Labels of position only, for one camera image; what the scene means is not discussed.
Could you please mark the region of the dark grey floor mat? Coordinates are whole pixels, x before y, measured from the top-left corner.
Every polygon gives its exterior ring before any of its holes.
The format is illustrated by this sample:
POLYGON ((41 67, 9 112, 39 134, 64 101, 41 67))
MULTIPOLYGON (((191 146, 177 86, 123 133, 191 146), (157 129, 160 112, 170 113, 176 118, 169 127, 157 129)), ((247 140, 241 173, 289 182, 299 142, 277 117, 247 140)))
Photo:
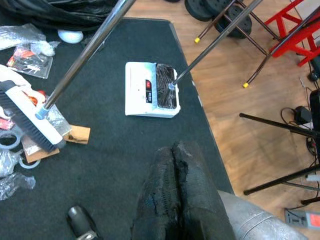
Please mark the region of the dark grey floor mat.
POLYGON ((88 144, 68 143, 34 169, 15 167, 36 183, 0 201, 0 240, 72 240, 66 213, 75 205, 88 210, 104 239, 130 240, 155 153, 179 141, 198 143, 216 187, 233 193, 192 77, 178 85, 175 117, 127 116, 127 62, 187 67, 170 21, 123 19, 56 102, 71 125, 90 128, 88 144))

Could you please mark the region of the white broom with metal pole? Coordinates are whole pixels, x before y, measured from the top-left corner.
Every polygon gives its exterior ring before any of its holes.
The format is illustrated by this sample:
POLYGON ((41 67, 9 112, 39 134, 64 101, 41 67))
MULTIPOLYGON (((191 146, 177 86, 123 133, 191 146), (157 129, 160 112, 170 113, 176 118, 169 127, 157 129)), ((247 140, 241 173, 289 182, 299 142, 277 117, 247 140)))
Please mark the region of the white broom with metal pole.
POLYGON ((45 152, 50 153, 65 145, 63 137, 46 120, 46 115, 79 70, 94 55, 103 41, 107 39, 135 1, 119 0, 116 3, 109 16, 101 24, 90 42, 41 107, 36 107, 24 92, 24 89, 13 80, 0 81, 0 107, 9 111, 13 122, 45 152))

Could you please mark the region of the red table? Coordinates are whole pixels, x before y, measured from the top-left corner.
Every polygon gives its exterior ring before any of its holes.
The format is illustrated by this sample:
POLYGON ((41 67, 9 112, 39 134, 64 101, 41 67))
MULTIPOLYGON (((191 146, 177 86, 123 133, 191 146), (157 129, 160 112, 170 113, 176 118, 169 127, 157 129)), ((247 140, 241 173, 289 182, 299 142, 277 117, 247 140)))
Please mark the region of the red table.
POLYGON ((288 51, 295 52, 304 58, 297 64, 299 67, 313 60, 320 54, 320 46, 316 46, 313 33, 320 31, 320 5, 307 22, 291 14, 293 8, 305 0, 293 0, 289 5, 269 18, 265 24, 276 22, 281 42, 270 49, 272 57, 277 58, 288 51))

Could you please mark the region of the red and black packet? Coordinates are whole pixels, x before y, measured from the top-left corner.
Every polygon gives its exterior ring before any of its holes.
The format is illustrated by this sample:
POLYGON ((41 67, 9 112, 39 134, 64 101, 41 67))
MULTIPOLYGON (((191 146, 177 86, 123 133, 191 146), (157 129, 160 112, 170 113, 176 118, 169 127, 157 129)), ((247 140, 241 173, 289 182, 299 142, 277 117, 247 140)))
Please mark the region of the red and black packet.
POLYGON ((28 46, 17 46, 6 66, 18 73, 47 79, 53 64, 53 57, 34 53, 28 46))

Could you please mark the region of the black power adapter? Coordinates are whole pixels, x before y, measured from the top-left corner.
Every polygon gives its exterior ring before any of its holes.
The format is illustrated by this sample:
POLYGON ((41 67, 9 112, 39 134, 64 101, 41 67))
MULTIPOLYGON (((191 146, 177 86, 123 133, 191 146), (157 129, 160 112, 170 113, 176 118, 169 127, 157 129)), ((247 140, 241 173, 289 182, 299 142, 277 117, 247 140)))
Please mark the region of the black power adapter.
POLYGON ((310 123, 312 120, 311 112, 304 106, 298 106, 294 109, 294 121, 298 125, 310 123))

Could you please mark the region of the white ball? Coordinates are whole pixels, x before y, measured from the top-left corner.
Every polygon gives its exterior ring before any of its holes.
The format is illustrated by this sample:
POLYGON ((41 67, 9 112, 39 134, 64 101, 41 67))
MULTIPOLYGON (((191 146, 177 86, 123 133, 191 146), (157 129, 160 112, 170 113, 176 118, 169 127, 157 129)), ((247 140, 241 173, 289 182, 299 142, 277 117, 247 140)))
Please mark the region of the white ball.
POLYGON ((58 30, 57 33, 59 38, 68 44, 80 43, 84 38, 82 31, 58 30))

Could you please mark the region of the grey tape roll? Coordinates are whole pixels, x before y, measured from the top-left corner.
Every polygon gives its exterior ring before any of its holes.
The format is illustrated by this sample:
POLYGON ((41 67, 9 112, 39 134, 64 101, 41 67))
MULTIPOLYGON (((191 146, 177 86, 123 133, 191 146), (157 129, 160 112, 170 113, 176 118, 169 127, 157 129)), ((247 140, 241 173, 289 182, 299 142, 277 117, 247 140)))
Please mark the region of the grey tape roll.
POLYGON ((34 169, 34 168, 36 168, 40 163, 41 163, 41 160, 37 160, 37 161, 31 162, 31 163, 25 163, 23 158, 19 160, 19 165, 20 165, 23 169, 26 169, 26 170, 34 169))
POLYGON ((0 132, 0 140, 7 138, 7 137, 15 137, 15 142, 9 144, 9 145, 5 145, 0 143, 0 149, 1 150, 12 150, 15 147, 17 147, 20 142, 21 142, 21 136, 18 135, 16 132, 11 131, 11 130, 6 130, 6 131, 2 131, 0 132))

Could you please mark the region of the white bag with orange print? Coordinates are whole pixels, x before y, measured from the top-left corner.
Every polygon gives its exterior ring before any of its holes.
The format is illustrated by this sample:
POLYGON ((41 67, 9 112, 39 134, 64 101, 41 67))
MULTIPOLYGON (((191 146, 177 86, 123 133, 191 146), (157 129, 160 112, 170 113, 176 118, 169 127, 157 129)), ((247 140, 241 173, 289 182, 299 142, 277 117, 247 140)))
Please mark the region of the white bag with orange print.
POLYGON ((13 81, 24 94, 32 99, 36 106, 42 105, 46 101, 46 97, 42 93, 33 90, 32 85, 22 75, 0 64, 0 82, 4 81, 13 81))

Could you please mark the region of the white long-handled dustpan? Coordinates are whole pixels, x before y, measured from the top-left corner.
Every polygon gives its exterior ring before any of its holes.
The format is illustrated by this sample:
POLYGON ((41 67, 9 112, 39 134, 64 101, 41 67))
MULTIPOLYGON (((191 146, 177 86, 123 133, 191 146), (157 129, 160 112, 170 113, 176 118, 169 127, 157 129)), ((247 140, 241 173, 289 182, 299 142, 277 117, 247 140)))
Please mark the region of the white long-handled dustpan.
POLYGON ((178 83, 218 43, 230 34, 263 0, 253 0, 219 36, 181 73, 164 63, 127 62, 125 65, 125 114, 173 118, 180 110, 178 83))

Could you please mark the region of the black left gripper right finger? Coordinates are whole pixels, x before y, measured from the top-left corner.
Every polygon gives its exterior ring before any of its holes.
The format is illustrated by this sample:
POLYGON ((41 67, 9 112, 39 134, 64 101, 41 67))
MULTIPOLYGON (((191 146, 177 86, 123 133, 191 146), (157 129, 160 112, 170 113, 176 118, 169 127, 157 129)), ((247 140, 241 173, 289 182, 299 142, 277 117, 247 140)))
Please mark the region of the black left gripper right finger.
POLYGON ((177 142, 174 163, 185 240, 236 240, 223 201, 199 145, 177 142))

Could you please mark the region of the black trash bag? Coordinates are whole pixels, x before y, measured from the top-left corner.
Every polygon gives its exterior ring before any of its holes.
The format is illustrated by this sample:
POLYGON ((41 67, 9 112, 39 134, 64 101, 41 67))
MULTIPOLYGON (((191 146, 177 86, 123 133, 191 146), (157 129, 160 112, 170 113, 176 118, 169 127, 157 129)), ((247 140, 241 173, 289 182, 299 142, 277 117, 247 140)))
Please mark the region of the black trash bag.
POLYGON ((34 24, 97 26, 119 0, 0 0, 0 9, 34 24))

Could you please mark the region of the grey device with orange label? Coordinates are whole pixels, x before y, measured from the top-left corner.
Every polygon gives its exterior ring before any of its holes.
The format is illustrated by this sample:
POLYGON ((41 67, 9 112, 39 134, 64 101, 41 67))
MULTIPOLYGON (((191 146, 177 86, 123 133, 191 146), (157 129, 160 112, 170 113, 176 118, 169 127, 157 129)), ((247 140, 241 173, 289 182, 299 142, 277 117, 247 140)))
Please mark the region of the grey device with orange label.
POLYGON ((320 212, 286 208, 284 210, 284 217, 285 222, 294 227, 320 231, 320 212))

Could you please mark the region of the crumpled clear plastic film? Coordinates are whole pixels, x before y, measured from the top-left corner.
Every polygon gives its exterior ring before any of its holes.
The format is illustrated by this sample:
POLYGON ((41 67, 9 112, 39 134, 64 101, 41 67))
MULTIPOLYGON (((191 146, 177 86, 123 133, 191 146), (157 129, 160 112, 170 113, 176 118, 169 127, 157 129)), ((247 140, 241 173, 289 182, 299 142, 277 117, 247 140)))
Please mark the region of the crumpled clear plastic film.
POLYGON ((0 179, 0 201, 9 199, 19 189, 32 190, 36 185, 34 176, 25 176, 22 173, 12 173, 0 179))

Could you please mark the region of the brown metal frame yellow caps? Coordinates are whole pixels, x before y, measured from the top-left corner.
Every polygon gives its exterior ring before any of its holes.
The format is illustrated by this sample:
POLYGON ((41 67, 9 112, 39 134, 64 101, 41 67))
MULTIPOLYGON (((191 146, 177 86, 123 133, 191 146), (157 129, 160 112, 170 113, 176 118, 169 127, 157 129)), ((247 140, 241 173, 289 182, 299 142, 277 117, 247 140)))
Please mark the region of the brown metal frame yellow caps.
MULTIPOLYGON (((207 27, 195 38, 194 42, 199 43, 200 40, 209 32, 209 30, 212 27, 216 28, 216 24, 218 23, 218 21, 222 17, 225 17, 231 23, 234 19, 231 20, 227 16, 227 11, 233 5, 237 5, 237 6, 241 7, 242 10, 244 10, 246 8, 246 5, 243 3, 243 0, 232 0, 225 7, 225 9, 223 9, 217 16, 212 17, 211 23, 209 23, 207 25, 207 27)), ((254 18, 269 34, 271 34, 274 40, 280 39, 280 37, 278 35, 276 35, 276 33, 274 31, 272 31, 255 13, 251 12, 251 13, 249 13, 249 16, 250 16, 250 18, 254 18)), ((238 25, 235 28, 237 28, 239 31, 241 31, 242 34, 246 36, 246 39, 248 39, 262 54, 267 55, 267 52, 252 37, 250 37, 250 35, 247 35, 243 30, 241 30, 238 27, 238 25)))

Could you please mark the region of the clear foil packet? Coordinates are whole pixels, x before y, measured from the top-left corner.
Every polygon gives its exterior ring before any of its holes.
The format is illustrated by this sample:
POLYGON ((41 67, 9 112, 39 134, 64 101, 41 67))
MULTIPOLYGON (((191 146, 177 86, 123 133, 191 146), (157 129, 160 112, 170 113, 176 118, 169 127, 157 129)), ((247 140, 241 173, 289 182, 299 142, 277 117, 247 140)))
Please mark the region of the clear foil packet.
POLYGON ((68 135, 72 130, 71 125, 67 122, 55 104, 49 110, 46 119, 62 137, 68 135))

